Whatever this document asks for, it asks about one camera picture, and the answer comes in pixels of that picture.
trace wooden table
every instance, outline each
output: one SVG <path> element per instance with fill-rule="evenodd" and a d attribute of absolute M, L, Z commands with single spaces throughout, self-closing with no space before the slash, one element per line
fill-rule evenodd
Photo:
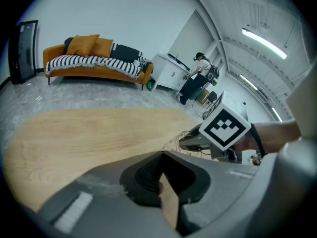
<path fill-rule="evenodd" d="M 4 175 L 15 198 L 38 211 L 87 170 L 157 151 L 198 124 L 172 109 L 76 109 L 44 112 L 14 134 Z"/>

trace chair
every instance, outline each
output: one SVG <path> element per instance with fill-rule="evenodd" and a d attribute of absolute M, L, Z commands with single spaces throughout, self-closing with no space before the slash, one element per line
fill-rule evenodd
<path fill-rule="evenodd" d="M 206 89 L 203 89 L 203 91 L 198 96 L 197 100 L 202 104 L 202 103 L 205 102 L 205 100 L 207 99 L 208 95 L 209 95 L 209 91 L 206 90 Z"/>
<path fill-rule="evenodd" d="M 210 105 L 208 106 L 208 108 L 213 104 L 213 102 L 215 101 L 217 99 L 217 94 L 214 92 L 214 91 L 212 91 L 211 93 L 209 93 L 209 95 L 208 95 L 208 97 L 207 97 L 207 99 L 203 102 L 203 104 L 205 103 L 205 102 L 207 102 L 207 104 L 206 104 L 206 106 L 208 105 L 208 102 L 210 102 Z"/>

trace backpack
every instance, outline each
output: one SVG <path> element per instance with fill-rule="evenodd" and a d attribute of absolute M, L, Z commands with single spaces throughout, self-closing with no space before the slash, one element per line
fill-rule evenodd
<path fill-rule="evenodd" d="M 211 68 L 209 69 L 209 72 L 206 75 L 206 79 L 211 85 L 215 86 L 217 85 L 219 79 L 219 69 L 216 66 L 212 65 L 209 59 L 206 59 L 206 61 L 208 61 L 211 65 Z"/>

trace white wall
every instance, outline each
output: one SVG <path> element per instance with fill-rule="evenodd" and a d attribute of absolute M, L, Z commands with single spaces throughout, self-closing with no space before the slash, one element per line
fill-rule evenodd
<path fill-rule="evenodd" d="M 35 0 L 19 21 L 39 20 L 36 66 L 42 68 L 43 50 L 76 34 L 100 34 L 152 59 L 169 51 L 196 9 L 203 11 L 198 0 Z"/>
<path fill-rule="evenodd" d="M 178 59 L 191 70 L 194 70 L 197 62 L 193 61 L 193 57 L 197 52 L 204 53 L 211 41 L 212 38 L 202 20 L 196 13 L 193 13 L 177 36 L 169 52 L 173 56 L 179 55 Z"/>

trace marble floor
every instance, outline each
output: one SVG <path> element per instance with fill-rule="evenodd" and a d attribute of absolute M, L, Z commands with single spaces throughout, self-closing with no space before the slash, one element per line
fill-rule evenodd
<path fill-rule="evenodd" d="M 48 80 L 43 73 L 21 85 L 7 84 L 0 92 L 0 152 L 13 132 L 29 117 L 48 110 L 85 108 L 172 108 L 180 109 L 202 122 L 192 108 L 192 100 L 182 105 L 175 92 L 157 87 L 150 92 L 140 84 L 92 78 L 56 77 Z M 202 115 L 203 106 L 194 109 Z"/>

